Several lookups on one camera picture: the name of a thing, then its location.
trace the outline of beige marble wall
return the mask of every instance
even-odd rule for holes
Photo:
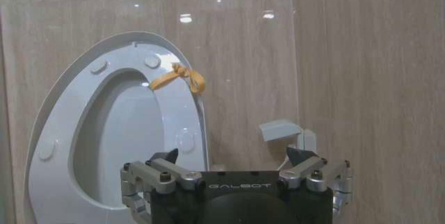
[[[445,223],[445,0],[294,0],[301,123],[351,159],[338,223]]]
[[[0,223],[15,223],[13,188],[11,173],[11,148],[8,131],[7,86],[0,33]]]
[[[180,14],[192,22],[180,23]],[[207,78],[211,163],[278,166],[282,146],[263,143],[258,124],[298,120],[291,0],[5,0],[1,16],[17,223],[29,223],[25,156],[44,96],[75,58],[120,32],[163,35]]]

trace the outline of toilet seat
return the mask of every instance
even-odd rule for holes
[[[37,223],[134,223],[120,203],[119,169],[155,152],[179,148],[178,164],[207,169],[199,96],[182,79],[148,89],[172,63],[190,67],[166,39],[130,32],[96,44],[61,75],[31,140],[28,193]]]

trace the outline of robotic hand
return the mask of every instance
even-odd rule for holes
[[[175,165],[178,150],[156,153],[124,164],[123,203],[139,224],[331,224],[351,201],[350,164],[291,147],[287,156],[281,171],[195,172]]]

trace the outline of toilet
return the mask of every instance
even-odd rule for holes
[[[208,168],[203,103],[178,78],[190,68],[164,38],[128,32],[99,42],[59,78],[33,125],[28,196],[39,224],[135,223],[122,204],[119,170],[154,153],[179,149],[176,164]]]

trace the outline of silver bracket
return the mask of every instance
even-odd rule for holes
[[[202,174],[188,171],[162,158],[143,164],[136,161],[126,164],[120,170],[123,203],[131,209],[132,219],[139,224],[151,224],[147,210],[150,192],[170,194],[176,189],[176,182],[186,190],[195,190]]]
[[[279,171],[279,180],[285,181],[289,189],[299,187],[301,179],[303,179],[313,170],[323,166],[323,159],[313,156],[291,169]]]
[[[159,171],[170,172],[186,190],[195,190],[195,186],[202,179],[202,174],[199,172],[190,171],[160,158],[151,161],[150,165]]]
[[[334,216],[338,216],[343,206],[353,200],[353,171],[349,161],[314,170],[307,176],[306,186],[314,192],[323,192],[327,187],[331,188],[334,193],[333,213]]]

